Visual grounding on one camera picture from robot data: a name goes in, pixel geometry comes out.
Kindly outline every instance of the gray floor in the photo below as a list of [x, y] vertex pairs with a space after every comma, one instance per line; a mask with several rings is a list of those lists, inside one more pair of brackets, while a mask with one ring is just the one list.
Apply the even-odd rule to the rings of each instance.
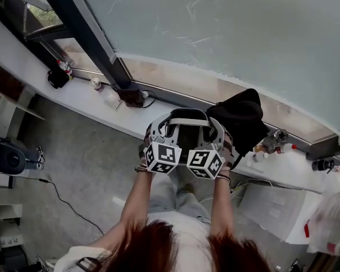
[[[47, 99], [39, 98], [34, 110], [46, 121], [31, 117], [20, 132], [28, 148], [41, 145], [45, 152], [45, 168], [31, 171], [30, 177], [44, 178], [56, 183], [61, 197], [69, 201], [80, 214], [110, 229], [120, 218], [135, 179], [140, 140], [87, 117], [72, 112]], [[196, 181], [198, 199], [212, 195], [209, 181]], [[233, 184], [246, 177], [234, 175]], [[29, 260], [38, 254], [42, 258], [60, 258], [73, 245], [86, 245], [98, 230], [76, 216], [58, 200], [54, 187], [36, 180], [17, 179], [22, 190], [23, 217], [20, 229]], [[212, 201], [205, 201], [210, 210]], [[274, 266], [287, 271], [295, 258], [305, 264], [313, 255], [306, 246], [290, 245], [263, 230], [237, 210], [239, 199], [233, 202], [238, 238], [253, 239]]]

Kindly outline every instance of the woman's left arm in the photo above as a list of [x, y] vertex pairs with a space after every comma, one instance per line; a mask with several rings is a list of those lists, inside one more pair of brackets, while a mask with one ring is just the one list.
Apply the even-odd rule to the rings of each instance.
[[122, 241], [127, 226], [146, 224], [152, 177], [152, 172], [138, 172], [120, 221], [90, 247], [111, 249]]

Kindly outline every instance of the plastic bag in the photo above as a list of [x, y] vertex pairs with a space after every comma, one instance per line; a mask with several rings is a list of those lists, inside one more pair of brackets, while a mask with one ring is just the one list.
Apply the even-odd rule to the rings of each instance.
[[310, 253], [340, 256], [340, 193], [326, 196], [307, 224]]

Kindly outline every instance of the shirt sleeve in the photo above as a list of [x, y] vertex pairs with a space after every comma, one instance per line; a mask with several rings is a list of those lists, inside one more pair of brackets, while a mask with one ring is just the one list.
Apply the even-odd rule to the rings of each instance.
[[103, 248], [75, 246], [69, 249], [68, 254], [58, 260], [54, 272], [84, 272], [82, 268], [76, 265], [78, 260], [85, 257], [97, 259], [100, 256], [108, 257], [110, 255], [111, 252]]

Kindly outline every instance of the black window frame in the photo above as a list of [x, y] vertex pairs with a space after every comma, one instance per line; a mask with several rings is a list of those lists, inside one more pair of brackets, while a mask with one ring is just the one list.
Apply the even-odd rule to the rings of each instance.
[[[56, 47], [59, 46], [54, 40], [73, 37], [99, 68], [102, 73], [101, 75], [115, 88], [138, 89], [141, 91], [150, 90], [156, 94], [158, 100], [163, 102], [180, 107], [198, 108], [203, 111], [206, 111], [210, 106], [214, 105], [214, 103], [182, 93], [133, 81], [130, 72], [122, 62], [122, 59], [116, 56], [111, 42], [105, 37], [104, 32], [100, 29], [93, 13], [84, 0], [47, 1], [63, 22], [63, 25], [46, 27], [23, 37], [22, 33], [18, 33], [15, 27], [11, 25], [11, 22], [2, 15], [1, 11], [0, 20], [31, 52], [43, 61], [48, 68], [53, 69], [54, 67], [58, 67], [55, 52], [58, 53], [61, 49], [56, 49]], [[89, 79], [87, 73], [93, 74], [95, 72], [74, 69], [73, 74], [76, 78]], [[270, 130], [277, 129], [276, 126], [267, 123], [266, 125]], [[309, 143], [290, 134], [289, 142], [296, 144], [300, 151], [306, 153], [308, 160], [330, 158], [340, 155], [339, 136], [337, 135], [321, 139], [319, 142]], [[334, 158], [334, 160], [336, 164], [340, 164], [338, 158]]]

